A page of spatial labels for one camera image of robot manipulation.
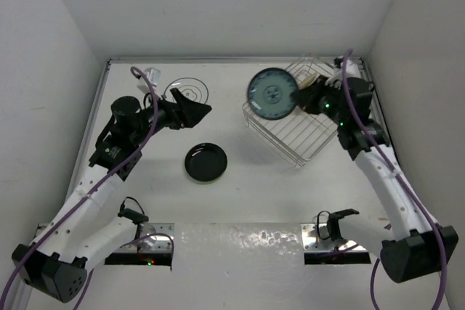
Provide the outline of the cream beige plate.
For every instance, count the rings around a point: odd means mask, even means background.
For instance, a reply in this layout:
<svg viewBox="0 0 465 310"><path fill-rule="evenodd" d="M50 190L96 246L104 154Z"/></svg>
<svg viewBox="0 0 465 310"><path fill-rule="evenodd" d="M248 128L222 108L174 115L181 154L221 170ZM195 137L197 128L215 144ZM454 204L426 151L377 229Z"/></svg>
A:
<svg viewBox="0 0 465 310"><path fill-rule="evenodd" d="M300 84L299 84L299 89L306 89L307 87L311 86L319 77L319 73L315 72L310 75L308 75Z"/></svg>

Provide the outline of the white plate ring pattern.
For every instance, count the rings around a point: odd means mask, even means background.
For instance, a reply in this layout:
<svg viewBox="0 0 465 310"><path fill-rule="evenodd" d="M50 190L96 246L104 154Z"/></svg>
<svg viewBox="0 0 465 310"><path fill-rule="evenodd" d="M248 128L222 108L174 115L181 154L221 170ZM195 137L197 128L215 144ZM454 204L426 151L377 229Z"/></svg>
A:
<svg viewBox="0 0 465 310"><path fill-rule="evenodd" d="M171 94L172 89L178 89L179 92L194 102L206 104L209 100L208 86L200 79L193 77L183 77L172 81L164 90L163 96L170 102L175 102Z"/></svg>

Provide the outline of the teal blue patterned plate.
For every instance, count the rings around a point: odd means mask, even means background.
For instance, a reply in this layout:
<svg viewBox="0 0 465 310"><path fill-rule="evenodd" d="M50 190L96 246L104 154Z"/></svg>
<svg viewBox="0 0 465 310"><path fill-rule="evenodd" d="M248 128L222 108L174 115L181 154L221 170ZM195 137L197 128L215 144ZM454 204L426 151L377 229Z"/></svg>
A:
<svg viewBox="0 0 465 310"><path fill-rule="evenodd" d="M246 104L253 114L268 121L290 115L297 103L293 98L299 90L296 79L282 68L265 68L250 80L246 90Z"/></svg>

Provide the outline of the black plate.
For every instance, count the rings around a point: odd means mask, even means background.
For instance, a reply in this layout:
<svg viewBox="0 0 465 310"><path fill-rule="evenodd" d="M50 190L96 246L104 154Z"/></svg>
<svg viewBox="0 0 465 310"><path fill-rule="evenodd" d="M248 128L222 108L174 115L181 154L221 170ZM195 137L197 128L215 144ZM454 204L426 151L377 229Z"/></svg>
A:
<svg viewBox="0 0 465 310"><path fill-rule="evenodd" d="M185 156L187 175L196 181L207 183L217 180L226 171L228 159L225 151L213 143L200 143Z"/></svg>

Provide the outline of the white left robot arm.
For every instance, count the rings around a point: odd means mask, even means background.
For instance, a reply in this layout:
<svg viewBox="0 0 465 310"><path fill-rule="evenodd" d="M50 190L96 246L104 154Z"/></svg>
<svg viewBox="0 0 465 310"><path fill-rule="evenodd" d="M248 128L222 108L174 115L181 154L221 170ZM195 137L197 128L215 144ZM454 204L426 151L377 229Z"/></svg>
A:
<svg viewBox="0 0 465 310"><path fill-rule="evenodd" d="M132 96L113 102L112 115L72 194L30 245L19 244L12 253L13 275L67 303L77 296L94 267L133 242L140 226L149 220L143 213L122 208L101 230L92 232L91 225L105 202L126 181L153 135L164 128L191 129L212 110L176 88L171 95L173 102L155 97L146 108Z"/></svg>

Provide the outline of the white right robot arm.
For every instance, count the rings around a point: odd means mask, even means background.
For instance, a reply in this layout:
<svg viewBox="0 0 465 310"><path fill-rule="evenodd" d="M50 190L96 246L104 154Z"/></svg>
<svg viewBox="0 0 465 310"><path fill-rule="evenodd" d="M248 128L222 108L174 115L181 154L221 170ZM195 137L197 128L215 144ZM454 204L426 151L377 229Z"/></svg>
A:
<svg viewBox="0 0 465 310"><path fill-rule="evenodd" d="M380 258L396 283L441 271L458 244L457 232L429 215L395 165L387 133L371 117L369 82L355 77L333 82L320 76L291 98L305 113L323 114L336 124L341 147L365 174L391 224L389 231L376 228L363 222L359 211L347 208L329 214L324 237L362 245Z"/></svg>

